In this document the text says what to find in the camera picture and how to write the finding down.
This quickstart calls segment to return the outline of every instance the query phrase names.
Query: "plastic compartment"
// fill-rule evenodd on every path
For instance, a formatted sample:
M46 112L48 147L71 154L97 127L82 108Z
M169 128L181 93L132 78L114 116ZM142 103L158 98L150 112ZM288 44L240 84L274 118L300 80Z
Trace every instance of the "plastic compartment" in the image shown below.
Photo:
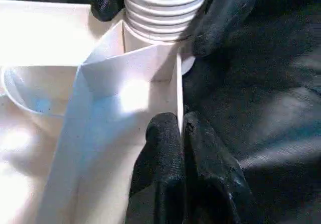
M77 67L5 67L6 95L48 135L60 134Z
M147 124L164 112L182 128L177 45L150 45L121 21L78 69L36 223L123 223Z

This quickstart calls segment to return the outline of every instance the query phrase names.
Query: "white plastic container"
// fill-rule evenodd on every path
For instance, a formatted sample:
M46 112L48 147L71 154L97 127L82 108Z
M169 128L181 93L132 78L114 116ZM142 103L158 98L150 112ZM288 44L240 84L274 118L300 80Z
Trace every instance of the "white plastic container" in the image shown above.
M6 95L48 135L60 134L77 67L5 67Z

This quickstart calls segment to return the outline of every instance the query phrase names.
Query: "black glove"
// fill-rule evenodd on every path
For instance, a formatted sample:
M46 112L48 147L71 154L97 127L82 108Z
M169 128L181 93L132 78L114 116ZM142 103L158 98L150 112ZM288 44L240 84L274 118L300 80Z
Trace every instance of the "black glove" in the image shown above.
M192 223L262 223L239 163L199 113L185 115L184 137Z
M195 30L193 52L209 55L251 12L256 0L209 0L209 9ZM123 0L94 0L94 15L110 21L122 8Z
M146 145L133 171L127 224L182 224L185 203L184 147L177 118L154 117L146 131Z
M185 217L191 223L260 223L238 162L208 122L189 113L185 126L183 146L173 114L149 123L133 171L126 223L181 224Z

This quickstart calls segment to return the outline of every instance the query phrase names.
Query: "white plastic divider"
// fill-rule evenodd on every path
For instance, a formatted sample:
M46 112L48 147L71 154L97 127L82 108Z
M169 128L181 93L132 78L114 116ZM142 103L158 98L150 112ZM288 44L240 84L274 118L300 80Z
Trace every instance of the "white plastic divider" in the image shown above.
M122 15L100 22L90 5L0 0L0 65L79 66Z
M142 41L123 21L103 36L78 68L37 224L124 223L150 119L173 112L182 129L177 47Z

